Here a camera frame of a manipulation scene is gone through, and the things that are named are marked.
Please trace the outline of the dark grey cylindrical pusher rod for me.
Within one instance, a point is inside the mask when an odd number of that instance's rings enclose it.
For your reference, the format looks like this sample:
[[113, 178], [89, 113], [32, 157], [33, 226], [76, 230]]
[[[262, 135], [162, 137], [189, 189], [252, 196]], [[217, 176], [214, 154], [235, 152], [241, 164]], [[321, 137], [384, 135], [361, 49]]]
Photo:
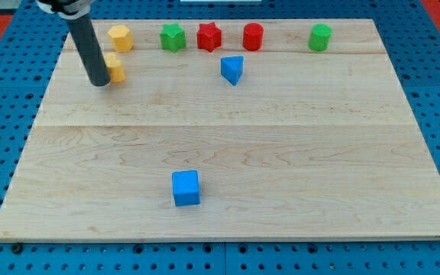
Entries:
[[102, 54], [91, 18], [83, 15], [66, 20], [89, 81], [93, 86], [106, 86], [111, 82], [108, 68]]

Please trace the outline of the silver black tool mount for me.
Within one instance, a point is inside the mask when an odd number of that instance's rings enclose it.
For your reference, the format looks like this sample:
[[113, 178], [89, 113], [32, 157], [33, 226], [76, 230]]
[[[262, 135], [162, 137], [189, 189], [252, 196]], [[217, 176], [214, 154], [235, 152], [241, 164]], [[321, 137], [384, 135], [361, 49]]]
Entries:
[[37, 6], [48, 14], [58, 14], [62, 19], [75, 20], [87, 15], [95, 0], [37, 0]]

